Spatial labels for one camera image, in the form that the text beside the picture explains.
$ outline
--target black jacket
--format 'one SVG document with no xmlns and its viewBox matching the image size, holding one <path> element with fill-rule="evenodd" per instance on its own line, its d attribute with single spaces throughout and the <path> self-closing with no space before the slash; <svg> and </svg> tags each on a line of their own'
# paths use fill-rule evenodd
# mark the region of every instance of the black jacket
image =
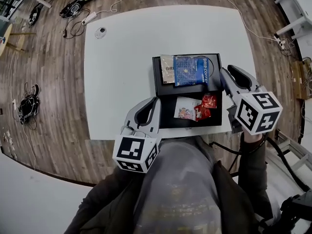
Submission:
<svg viewBox="0 0 312 234">
<path fill-rule="evenodd" d="M 259 145 L 241 139 L 240 150 L 247 153 Z M 221 211 L 223 234 L 257 233 L 254 213 L 264 219 L 273 217 L 268 199 L 265 145 L 252 154 L 242 155 L 238 185 L 221 162 L 214 165 L 213 178 Z M 127 234 L 132 233 L 134 207 L 144 174 L 116 168 L 96 185 L 79 206 L 65 234 Z"/>
</svg>

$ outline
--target red packet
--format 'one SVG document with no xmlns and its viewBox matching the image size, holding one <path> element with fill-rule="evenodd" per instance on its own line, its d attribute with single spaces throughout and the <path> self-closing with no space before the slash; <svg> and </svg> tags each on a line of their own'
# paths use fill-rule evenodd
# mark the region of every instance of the red packet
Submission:
<svg viewBox="0 0 312 234">
<path fill-rule="evenodd" d="M 211 116 L 209 108 L 205 108 L 202 105 L 194 107 L 196 121 L 209 118 Z"/>
<path fill-rule="evenodd" d="M 201 104 L 205 108 L 216 108 L 216 95 L 205 94 Z"/>
</svg>

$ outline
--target white cube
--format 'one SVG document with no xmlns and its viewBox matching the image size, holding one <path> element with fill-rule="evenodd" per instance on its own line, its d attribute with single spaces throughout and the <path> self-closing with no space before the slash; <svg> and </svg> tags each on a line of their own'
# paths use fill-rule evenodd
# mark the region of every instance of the white cube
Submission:
<svg viewBox="0 0 312 234">
<path fill-rule="evenodd" d="M 240 94 L 235 118 L 251 135 L 256 135 L 273 130 L 282 110 L 272 92 Z"/>
<path fill-rule="evenodd" d="M 158 153 L 156 138 L 118 135 L 113 160 L 123 170 L 147 173 Z"/>
</svg>

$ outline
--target open box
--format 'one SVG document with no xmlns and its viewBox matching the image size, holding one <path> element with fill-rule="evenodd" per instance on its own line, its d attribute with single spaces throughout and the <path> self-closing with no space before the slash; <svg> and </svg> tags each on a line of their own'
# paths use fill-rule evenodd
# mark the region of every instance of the open box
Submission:
<svg viewBox="0 0 312 234">
<path fill-rule="evenodd" d="M 175 87 L 174 83 L 164 84 L 160 57 L 153 57 L 156 96 L 161 101 L 160 128 L 220 126 L 222 124 L 222 91 L 220 80 L 221 59 L 219 54 L 179 55 L 189 57 L 207 57 L 209 61 L 208 87 L 204 84 Z M 202 99 L 205 93 L 216 95 L 217 108 L 210 109 L 211 117 L 199 121 L 174 118 L 178 96 Z"/>
</svg>

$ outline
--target person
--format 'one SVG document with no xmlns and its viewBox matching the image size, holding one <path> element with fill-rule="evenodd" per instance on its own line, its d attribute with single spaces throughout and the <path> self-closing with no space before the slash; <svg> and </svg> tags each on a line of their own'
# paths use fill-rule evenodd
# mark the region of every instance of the person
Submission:
<svg viewBox="0 0 312 234">
<path fill-rule="evenodd" d="M 242 133 L 238 184 L 199 136 L 162 141 L 159 150 L 146 174 L 115 168 L 65 233 L 249 234 L 273 218 L 263 135 Z"/>
</svg>

